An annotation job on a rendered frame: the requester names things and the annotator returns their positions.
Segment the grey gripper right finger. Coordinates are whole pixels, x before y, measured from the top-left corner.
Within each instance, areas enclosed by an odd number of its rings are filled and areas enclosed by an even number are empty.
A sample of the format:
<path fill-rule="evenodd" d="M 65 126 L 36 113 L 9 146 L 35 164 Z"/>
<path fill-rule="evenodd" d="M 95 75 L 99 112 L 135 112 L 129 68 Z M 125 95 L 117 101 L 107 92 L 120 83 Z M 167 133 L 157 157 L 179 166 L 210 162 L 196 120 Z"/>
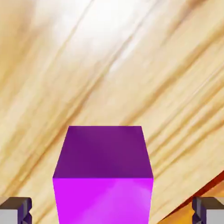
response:
<path fill-rule="evenodd" d="M 224 224 L 224 197 L 194 197 L 192 224 Z"/>

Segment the large orange box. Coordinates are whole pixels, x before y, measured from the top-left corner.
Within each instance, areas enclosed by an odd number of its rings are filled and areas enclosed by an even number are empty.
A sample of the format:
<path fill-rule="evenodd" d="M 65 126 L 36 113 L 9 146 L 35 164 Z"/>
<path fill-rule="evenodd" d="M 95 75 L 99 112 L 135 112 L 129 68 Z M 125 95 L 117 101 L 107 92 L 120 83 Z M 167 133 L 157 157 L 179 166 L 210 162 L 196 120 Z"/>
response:
<path fill-rule="evenodd" d="M 192 224 L 192 199 L 194 196 L 224 197 L 224 171 L 198 190 L 193 196 L 178 206 L 158 224 Z"/>

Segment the small magenta cube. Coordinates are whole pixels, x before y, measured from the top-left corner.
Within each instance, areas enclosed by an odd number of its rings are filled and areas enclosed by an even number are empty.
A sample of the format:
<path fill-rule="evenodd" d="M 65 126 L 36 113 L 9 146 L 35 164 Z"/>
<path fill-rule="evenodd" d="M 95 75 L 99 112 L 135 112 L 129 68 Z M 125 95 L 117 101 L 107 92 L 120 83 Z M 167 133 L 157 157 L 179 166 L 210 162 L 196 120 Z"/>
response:
<path fill-rule="evenodd" d="M 59 224 L 148 224 L 153 173 L 141 126 L 70 126 L 53 175 Z"/>

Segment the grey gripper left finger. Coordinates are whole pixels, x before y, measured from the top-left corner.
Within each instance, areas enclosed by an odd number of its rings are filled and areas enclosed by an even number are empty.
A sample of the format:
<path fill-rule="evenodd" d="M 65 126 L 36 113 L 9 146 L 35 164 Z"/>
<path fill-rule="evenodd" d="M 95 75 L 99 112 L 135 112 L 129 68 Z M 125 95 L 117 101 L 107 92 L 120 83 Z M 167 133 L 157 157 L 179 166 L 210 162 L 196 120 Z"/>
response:
<path fill-rule="evenodd" d="M 0 196 L 0 224 L 32 224 L 30 197 Z"/>

